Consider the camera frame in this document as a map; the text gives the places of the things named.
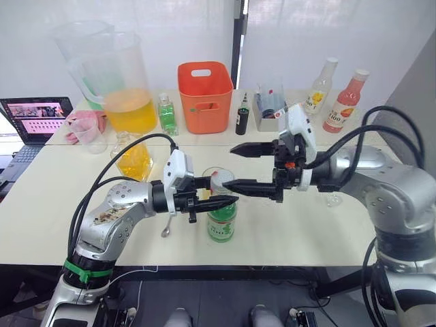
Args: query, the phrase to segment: silver spoon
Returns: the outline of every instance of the silver spoon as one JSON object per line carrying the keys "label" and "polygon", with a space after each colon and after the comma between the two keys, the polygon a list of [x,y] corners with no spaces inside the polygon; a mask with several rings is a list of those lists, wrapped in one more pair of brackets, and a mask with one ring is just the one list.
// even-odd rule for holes
{"label": "silver spoon", "polygon": [[171,224],[171,219],[172,219],[172,215],[170,215],[170,218],[168,219],[168,222],[166,224],[166,227],[163,229],[162,233],[161,233],[161,237],[165,238],[168,235],[170,235],[170,224]]}

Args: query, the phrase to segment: bottle label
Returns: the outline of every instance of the bottle label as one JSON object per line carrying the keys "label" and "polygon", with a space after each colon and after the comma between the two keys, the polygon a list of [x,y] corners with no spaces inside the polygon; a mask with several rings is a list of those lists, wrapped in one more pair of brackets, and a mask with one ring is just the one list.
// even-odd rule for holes
{"label": "bottle label", "polygon": [[326,123],[332,127],[343,127],[344,122],[354,111],[353,106],[346,106],[336,101],[333,105],[332,111],[328,114]]}
{"label": "bottle label", "polygon": [[234,219],[231,221],[215,221],[211,217],[207,221],[208,233],[217,240],[227,240],[234,232]]}
{"label": "bottle label", "polygon": [[326,92],[312,90],[306,99],[306,112],[308,114],[317,114],[320,112],[325,99]]}

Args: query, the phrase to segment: green band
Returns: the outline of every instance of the green band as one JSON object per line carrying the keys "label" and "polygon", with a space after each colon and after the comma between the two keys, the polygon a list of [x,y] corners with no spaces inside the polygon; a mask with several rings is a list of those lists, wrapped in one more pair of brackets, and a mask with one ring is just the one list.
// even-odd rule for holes
{"label": "green band", "polygon": [[65,261],[63,266],[66,267],[66,269],[68,269],[69,271],[78,275],[79,281],[81,281],[82,283],[85,283],[85,284],[88,283],[90,278],[105,277],[105,276],[109,276],[112,274],[112,269],[102,270],[102,271],[83,270],[83,269],[81,269],[81,267],[77,267],[75,264],[72,264],[68,260]]}

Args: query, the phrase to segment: green soap bottle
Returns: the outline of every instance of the green soap bottle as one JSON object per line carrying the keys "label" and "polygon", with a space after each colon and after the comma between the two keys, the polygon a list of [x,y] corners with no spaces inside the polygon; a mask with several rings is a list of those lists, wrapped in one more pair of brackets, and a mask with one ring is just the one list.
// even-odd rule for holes
{"label": "green soap bottle", "polygon": [[157,113],[161,122],[162,130],[169,136],[177,136],[178,128],[176,123],[176,116],[174,114],[174,105],[170,101],[168,94],[159,94],[159,105],[157,107]]}

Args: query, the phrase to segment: orange juice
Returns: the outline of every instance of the orange juice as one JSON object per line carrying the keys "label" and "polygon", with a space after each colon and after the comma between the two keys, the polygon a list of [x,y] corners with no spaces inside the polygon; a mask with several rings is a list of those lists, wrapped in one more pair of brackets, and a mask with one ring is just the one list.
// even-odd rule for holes
{"label": "orange juice", "polygon": [[153,160],[147,148],[143,144],[137,144],[121,156],[116,166],[124,176],[145,181],[149,177]]}
{"label": "orange juice", "polygon": [[151,94],[143,89],[125,89],[104,97],[104,112],[115,131],[145,134],[156,127]]}

